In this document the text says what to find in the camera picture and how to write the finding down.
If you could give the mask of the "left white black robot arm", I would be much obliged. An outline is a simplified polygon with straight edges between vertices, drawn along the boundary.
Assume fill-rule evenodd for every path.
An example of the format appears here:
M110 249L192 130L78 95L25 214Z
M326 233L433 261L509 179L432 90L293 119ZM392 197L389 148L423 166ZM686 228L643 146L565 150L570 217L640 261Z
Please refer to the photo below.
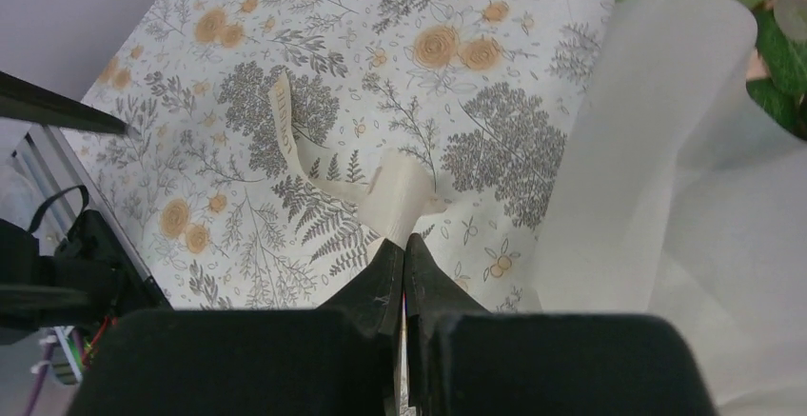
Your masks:
M1 72L1 117L85 132L140 137L125 121Z

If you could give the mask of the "cream printed ribbon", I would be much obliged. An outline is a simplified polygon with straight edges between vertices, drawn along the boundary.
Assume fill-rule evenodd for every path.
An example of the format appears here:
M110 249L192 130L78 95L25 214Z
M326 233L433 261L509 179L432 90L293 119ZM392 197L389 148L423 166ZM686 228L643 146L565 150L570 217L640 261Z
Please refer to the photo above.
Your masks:
M292 132L292 95L286 73L279 74L268 101L276 140L290 171L323 193L356 205L359 222L398 248L406 248L421 217L447 210L448 204L434 190L433 178L418 160L396 149L385 151L367 185L309 178Z

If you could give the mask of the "pink fake flower bouquet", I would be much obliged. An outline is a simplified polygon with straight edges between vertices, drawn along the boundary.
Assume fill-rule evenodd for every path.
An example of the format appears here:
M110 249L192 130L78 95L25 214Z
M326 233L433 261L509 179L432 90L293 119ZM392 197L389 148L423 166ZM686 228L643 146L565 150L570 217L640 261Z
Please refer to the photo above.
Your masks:
M777 124L805 140L806 0L735 1L757 25L745 76L749 95Z

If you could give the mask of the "white translucent wrapping paper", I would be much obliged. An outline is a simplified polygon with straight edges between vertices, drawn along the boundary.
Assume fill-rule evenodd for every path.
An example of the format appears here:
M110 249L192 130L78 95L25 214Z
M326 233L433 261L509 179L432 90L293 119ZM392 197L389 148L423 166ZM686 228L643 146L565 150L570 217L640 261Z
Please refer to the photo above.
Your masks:
M722 415L806 411L806 145L749 97L735 0L624 0L526 273L532 308L647 312Z

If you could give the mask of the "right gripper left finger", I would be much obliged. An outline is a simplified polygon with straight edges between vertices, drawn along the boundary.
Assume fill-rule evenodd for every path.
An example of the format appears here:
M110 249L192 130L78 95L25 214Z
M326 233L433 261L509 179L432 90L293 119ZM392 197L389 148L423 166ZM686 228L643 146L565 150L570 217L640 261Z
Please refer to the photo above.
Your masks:
M398 415L404 250L381 241L369 264L317 309L339 316L346 338L338 365L351 415Z

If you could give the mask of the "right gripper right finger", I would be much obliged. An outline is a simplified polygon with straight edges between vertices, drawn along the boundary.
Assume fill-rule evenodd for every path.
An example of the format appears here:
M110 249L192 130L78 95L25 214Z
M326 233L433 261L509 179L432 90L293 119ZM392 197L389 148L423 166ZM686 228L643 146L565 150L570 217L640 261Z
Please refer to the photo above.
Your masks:
M403 261L408 403L419 415L447 415L445 355L438 325L445 315L487 311L436 263L422 235L408 238Z

